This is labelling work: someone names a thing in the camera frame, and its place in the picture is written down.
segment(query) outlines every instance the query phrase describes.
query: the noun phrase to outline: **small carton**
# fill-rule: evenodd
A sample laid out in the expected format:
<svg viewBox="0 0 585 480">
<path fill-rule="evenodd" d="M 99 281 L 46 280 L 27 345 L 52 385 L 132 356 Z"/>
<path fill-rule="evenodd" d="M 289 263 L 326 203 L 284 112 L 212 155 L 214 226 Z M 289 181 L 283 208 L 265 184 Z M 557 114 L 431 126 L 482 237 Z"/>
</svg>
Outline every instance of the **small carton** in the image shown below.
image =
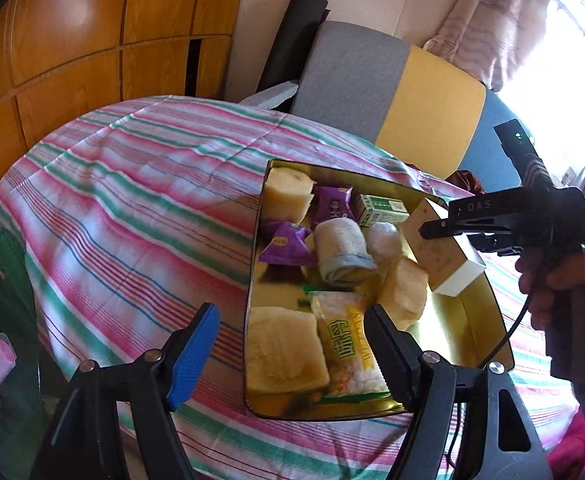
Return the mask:
<svg viewBox="0 0 585 480">
<path fill-rule="evenodd" d="M 458 296 L 486 268 L 484 260 L 466 235 L 424 240 L 419 229 L 424 222 L 448 218 L 448 211 L 427 198 L 403 223 L 402 231 L 419 265 L 428 272 L 433 292 Z"/>
<path fill-rule="evenodd" d="M 409 217 L 401 200 L 375 195 L 359 195 L 353 213 L 361 227 L 370 227 L 377 222 L 397 224 Z"/>
</svg>

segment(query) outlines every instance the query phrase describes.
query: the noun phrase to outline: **headboard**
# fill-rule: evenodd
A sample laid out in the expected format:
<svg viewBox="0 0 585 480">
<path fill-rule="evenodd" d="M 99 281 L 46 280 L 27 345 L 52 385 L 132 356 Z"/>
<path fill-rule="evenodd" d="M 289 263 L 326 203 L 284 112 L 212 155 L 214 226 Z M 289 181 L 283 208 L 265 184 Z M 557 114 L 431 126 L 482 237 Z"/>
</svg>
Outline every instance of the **headboard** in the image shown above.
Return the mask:
<svg viewBox="0 0 585 480">
<path fill-rule="evenodd" d="M 94 108 L 158 94 L 220 98 L 239 1 L 8 0 L 0 9 L 0 178 L 49 132 Z"/>
</svg>

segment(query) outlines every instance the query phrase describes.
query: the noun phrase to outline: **bolt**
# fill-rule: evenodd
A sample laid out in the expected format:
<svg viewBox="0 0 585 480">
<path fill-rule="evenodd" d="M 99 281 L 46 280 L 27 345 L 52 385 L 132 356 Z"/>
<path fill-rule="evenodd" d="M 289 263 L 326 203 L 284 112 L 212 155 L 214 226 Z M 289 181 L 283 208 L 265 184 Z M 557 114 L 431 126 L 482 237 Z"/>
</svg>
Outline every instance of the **bolt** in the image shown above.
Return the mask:
<svg viewBox="0 0 585 480">
<path fill-rule="evenodd" d="M 437 352 L 433 352 L 432 350 L 426 350 L 421 356 L 423 357 L 424 361 L 430 363 L 431 365 L 438 363 L 439 359 L 441 359 L 439 354 Z"/>
<path fill-rule="evenodd" d="M 95 369 L 96 363 L 92 359 L 86 359 L 79 365 L 79 370 L 83 373 L 91 372 Z"/>
<path fill-rule="evenodd" d="M 506 371 L 504 365 L 502 363 L 497 363 L 496 361 L 493 361 L 491 364 L 489 364 L 489 370 L 497 375 Z"/>
<path fill-rule="evenodd" d="M 146 361 L 147 363 L 156 363 L 157 361 L 160 361 L 160 359 L 161 350 L 157 350 L 156 348 L 154 348 L 153 350 L 148 350 L 143 355 L 143 360 Z"/>
</svg>

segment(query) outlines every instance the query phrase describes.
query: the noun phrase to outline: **green and white box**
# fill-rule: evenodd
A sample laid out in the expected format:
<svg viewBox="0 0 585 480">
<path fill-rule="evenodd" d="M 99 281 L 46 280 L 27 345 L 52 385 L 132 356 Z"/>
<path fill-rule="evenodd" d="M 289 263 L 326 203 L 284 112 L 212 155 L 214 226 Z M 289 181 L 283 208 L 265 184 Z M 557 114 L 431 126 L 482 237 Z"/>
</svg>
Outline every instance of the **green and white box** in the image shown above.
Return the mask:
<svg viewBox="0 0 585 480">
<path fill-rule="evenodd" d="M 375 195 L 359 195 L 353 212 L 361 227 L 370 227 L 377 222 L 398 224 L 409 217 L 401 200 Z"/>
</svg>

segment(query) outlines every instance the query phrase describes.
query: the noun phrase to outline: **pink curtain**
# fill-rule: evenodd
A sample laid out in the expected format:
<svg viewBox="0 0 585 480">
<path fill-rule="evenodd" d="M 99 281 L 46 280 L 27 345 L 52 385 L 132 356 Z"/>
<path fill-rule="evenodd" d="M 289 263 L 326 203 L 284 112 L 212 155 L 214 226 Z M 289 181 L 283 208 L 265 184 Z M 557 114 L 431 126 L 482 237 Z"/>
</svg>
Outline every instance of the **pink curtain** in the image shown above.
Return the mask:
<svg viewBox="0 0 585 480">
<path fill-rule="evenodd" d="M 458 0 L 424 49 L 497 92 L 546 33 L 550 0 Z"/>
</svg>

